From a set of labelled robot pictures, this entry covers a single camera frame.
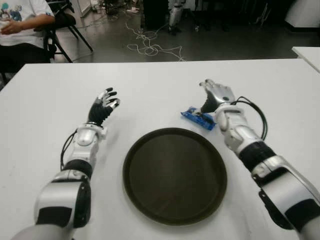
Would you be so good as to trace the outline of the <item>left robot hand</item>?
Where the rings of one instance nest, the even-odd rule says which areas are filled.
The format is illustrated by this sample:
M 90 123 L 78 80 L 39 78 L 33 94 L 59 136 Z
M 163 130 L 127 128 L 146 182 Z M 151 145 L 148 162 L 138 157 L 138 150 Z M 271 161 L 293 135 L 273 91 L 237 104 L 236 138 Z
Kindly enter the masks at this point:
M 104 89 L 95 98 L 88 113 L 87 123 L 101 126 L 111 113 L 120 105 L 117 92 L 112 87 Z

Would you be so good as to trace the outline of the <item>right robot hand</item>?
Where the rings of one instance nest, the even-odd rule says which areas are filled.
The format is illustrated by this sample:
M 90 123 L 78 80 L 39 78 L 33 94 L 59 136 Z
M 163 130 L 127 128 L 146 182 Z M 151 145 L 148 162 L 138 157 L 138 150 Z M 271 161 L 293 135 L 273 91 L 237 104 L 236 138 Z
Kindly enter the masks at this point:
M 206 101 L 200 108 L 201 113 L 213 113 L 222 104 L 231 104 L 235 101 L 235 96 L 229 86 L 215 83 L 211 79 L 206 79 L 199 83 L 206 92 Z

